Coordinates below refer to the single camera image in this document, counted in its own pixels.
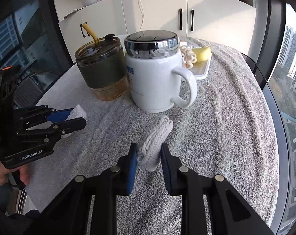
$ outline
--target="orange light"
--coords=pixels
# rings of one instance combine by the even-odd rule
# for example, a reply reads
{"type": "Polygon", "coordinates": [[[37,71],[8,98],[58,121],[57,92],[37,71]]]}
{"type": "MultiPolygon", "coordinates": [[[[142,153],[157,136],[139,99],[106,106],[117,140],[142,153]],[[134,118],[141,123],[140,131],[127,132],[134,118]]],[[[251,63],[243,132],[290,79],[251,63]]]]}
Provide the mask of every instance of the orange light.
{"type": "Polygon", "coordinates": [[[12,67],[12,66],[5,67],[5,68],[1,69],[1,71],[6,70],[6,69],[10,69],[11,67],[12,67]]]}

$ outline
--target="blue gripper pad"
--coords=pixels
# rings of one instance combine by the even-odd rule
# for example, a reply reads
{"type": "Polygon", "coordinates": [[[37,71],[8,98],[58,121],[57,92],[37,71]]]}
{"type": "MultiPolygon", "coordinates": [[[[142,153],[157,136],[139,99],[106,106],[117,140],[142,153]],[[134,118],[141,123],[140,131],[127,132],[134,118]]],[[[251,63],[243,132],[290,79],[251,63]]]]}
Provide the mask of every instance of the blue gripper pad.
{"type": "Polygon", "coordinates": [[[127,194],[131,194],[134,183],[135,183],[135,175],[136,175],[136,152],[137,152],[137,145],[132,143],[130,146],[130,150],[128,153],[128,158],[130,158],[129,162],[129,172],[126,179],[126,192],[127,194]]]}
{"type": "Polygon", "coordinates": [[[50,116],[47,118],[47,121],[50,121],[52,123],[65,121],[70,115],[72,110],[73,109],[67,109],[67,110],[59,110],[59,111],[52,112],[50,116]]]}
{"type": "Polygon", "coordinates": [[[161,164],[162,164],[162,170],[163,170],[164,184],[166,186],[166,190],[168,191],[168,194],[170,194],[172,191],[171,172],[170,172],[169,164],[166,159],[166,154],[163,148],[163,144],[161,145],[161,164]]]}

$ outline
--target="mug handle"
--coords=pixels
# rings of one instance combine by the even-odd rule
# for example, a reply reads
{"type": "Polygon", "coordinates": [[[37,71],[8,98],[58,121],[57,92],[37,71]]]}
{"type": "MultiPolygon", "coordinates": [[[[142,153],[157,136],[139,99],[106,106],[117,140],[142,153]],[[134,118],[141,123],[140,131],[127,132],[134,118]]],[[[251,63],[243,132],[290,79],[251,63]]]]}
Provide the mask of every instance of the mug handle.
{"type": "Polygon", "coordinates": [[[171,72],[182,76],[186,80],[190,90],[190,97],[189,100],[184,100],[179,96],[174,96],[170,101],[181,108],[187,108],[193,104],[198,94],[198,86],[195,76],[190,70],[183,67],[175,67],[171,72]]]}

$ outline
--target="cabinet handle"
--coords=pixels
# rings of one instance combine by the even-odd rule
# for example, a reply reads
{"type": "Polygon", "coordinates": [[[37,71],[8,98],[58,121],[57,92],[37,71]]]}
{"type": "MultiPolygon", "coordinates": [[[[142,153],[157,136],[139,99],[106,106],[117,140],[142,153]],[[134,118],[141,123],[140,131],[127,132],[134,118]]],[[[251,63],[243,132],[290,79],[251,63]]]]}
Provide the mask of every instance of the cabinet handle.
{"type": "Polygon", "coordinates": [[[82,34],[83,34],[83,37],[85,38],[86,35],[83,33],[83,29],[82,29],[83,24],[81,24],[80,26],[81,26],[81,32],[82,32],[82,34]]]}
{"type": "Polygon", "coordinates": [[[182,11],[183,11],[183,9],[179,9],[179,12],[180,12],[180,30],[183,30],[183,26],[182,26],[182,11]]]}
{"type": "Polygon", "coordinates": [[[192,32],[194,31],[194,10],[191,10],[191,29],[192,32]]]}

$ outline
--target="yellow sponge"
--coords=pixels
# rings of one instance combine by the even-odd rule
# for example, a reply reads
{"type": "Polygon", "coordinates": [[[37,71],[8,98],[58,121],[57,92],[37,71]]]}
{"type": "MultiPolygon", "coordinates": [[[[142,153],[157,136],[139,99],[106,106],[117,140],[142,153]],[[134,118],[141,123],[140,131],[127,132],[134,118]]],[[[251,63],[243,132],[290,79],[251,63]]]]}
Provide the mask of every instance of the yellow sponge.
{"type": "Polygon", "coordinates": [[[210,47],[194,48],[192,50],[197,56],[197,62],[203,62],[209,59],[212,55],[210,47]]]}

